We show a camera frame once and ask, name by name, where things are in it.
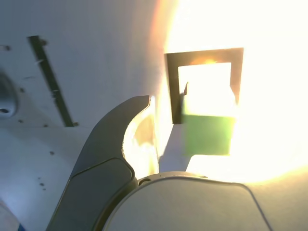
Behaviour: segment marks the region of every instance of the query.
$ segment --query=screw hole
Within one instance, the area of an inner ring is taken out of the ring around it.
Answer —
[[[42,46],[46,46],[48,44],[48,42],[44,39],[41,39],[40,42],[41,42]]]
[[[144,183],[146,183],[146,182],[149,182],[149,181],[151,181],[151,179],[149,179],[149,178],[144,178],[144,179],[142,179],[142,180],[139,182],[139,186],[142,185],[142,184],[144,184]]]
[[[1,108],[1,109],[0,109],[0,112],[1,112],[1,113],[9,113],[10,111],[9,111],[8,109]]]
[[[9,51],[11,50],[10,46],[0,45],[0,51]]]

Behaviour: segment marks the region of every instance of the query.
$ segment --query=sunlight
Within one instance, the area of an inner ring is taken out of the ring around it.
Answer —
[[[231,63],[179,67],[182,89],[187,85],[184,114],[235,116],[235,97],[230,88]]]
[[[244,47],[231,156],[193,156],[187,171],[250,182],[308,164],[308,19],[298,4],[180,1],[167,52]]]
[[[152,96],[150,105],[133,118],[124,134],[122,152],[137,179],[159,172],[154,115],[155,97]]]

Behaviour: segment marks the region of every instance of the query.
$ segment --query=black frame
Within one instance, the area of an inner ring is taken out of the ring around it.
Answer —
[[[166,54],[173,124],[181,123],[182,106],[178,68],[180,66],[207,64],[212,63],[213,61],[215,63],[231,63],[230,87],[235,96],[236,103],[238,103],[241,86],[243,53],[243,48],[231,48]]]

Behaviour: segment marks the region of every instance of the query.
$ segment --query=green block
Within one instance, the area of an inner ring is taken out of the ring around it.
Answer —
[[[229,155],[234,117],[182,115],[186,156]]]

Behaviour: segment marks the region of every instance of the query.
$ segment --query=bright light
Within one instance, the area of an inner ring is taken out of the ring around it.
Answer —
[[[236,116],[230,75],[231,63],[180,66],[181,88],[188,82],[183,113]]]
[[[180,1],[167,52],[244,47],[231,156],[194,156],[203,175],[259,181],[308,164],[307,21],[303,2]]]

